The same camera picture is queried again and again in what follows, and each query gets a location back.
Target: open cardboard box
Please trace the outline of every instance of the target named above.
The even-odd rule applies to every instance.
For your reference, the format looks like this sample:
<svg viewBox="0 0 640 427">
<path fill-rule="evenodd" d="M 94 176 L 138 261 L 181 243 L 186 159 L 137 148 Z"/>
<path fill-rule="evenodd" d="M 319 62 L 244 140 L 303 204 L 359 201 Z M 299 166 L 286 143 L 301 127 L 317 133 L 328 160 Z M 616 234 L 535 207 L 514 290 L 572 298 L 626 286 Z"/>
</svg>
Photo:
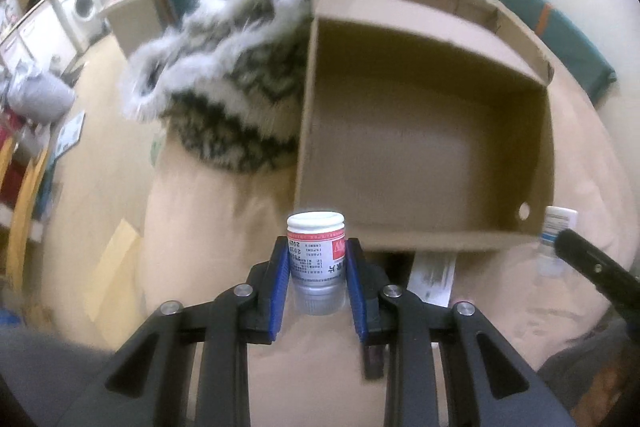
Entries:
<svg viewBox="0 0 640 427">
<path fill-rule="evenodd" d="M 535 42 L 489 0 L 314 0 L 296 186 L 367 250 L 531 241 L 554 188 Z"/>
</svg>

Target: knit blanket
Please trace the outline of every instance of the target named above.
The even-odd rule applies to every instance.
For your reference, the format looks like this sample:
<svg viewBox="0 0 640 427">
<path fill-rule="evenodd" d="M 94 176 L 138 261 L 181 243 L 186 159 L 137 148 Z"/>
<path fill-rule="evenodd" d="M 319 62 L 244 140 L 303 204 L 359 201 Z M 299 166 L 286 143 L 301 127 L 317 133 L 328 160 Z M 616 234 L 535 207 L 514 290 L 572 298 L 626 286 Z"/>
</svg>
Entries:
<svg viewBox="0 0 640 427">
<path fill-rule="evenodd" d="M 164 119 L 202 160 L 239 172 L 296 161 L 311 0 L 198 0 L 180 30 L 143 44 L 125 114 Z"/>
</svg>

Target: yellow paper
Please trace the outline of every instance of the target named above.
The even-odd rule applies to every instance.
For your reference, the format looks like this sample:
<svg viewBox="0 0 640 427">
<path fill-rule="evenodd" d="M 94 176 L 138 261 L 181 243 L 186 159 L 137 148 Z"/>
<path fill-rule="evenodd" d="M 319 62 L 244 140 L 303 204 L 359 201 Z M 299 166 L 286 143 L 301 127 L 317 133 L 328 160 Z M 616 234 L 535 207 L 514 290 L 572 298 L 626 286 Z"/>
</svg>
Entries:
<svg viewBox="0 0 640 427">
<path fill-rule="evenodd" d="M 123 219 L 84 293 L 84 310 L 111 349 L 118 349 L 145 320 L 136 284 L 141 246 L 142 237 Z"/>
</svg>

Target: red item on shelf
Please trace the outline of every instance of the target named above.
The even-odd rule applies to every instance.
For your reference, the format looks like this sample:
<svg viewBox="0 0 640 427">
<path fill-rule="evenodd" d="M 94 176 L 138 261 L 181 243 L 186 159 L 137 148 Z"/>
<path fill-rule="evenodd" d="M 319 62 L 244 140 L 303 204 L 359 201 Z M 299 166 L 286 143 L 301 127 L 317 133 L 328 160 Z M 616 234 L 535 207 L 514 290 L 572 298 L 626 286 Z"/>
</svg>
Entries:
<svg viewBox="0 0 640 427">
<path fill-rule="evenodd" d="M 18 114 L 14 113 L 10 108 L 4 109 L 6 116 L 5 122 L 11 125 L 12 129 L 19 130 L 25 123 L 25 119 Z M 4 144 L 4 140 L 12 135 L 4 123 L 0 124 L 0 147 Z M 5 203 L 11 208 L 14 208 L 16 201 L 18 200 L 18 192 L 22 186 L 22 180 L 24 179 L 24 173 L 26 171 L 25 165 L 20 165 L 18 162 L 12 161 L 9 164 L 9 168 L 4 175 L 4 181 L 0 187 L 0 202 Z"/>
</svg>

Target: washing machine door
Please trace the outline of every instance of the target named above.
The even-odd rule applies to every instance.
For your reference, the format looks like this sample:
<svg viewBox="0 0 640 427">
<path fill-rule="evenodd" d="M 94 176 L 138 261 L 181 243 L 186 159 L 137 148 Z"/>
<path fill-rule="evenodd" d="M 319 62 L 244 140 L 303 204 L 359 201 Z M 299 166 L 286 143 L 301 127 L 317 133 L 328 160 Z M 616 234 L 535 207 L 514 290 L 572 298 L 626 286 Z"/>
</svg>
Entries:
<svg viewBox="0 0 640 427">
<path fill-rule="evenodd" d="M 74 0 L 73 13 L 81 22 L 88 22 L 95 17 L 97 9 L 94 0 Z"/>
</svg>

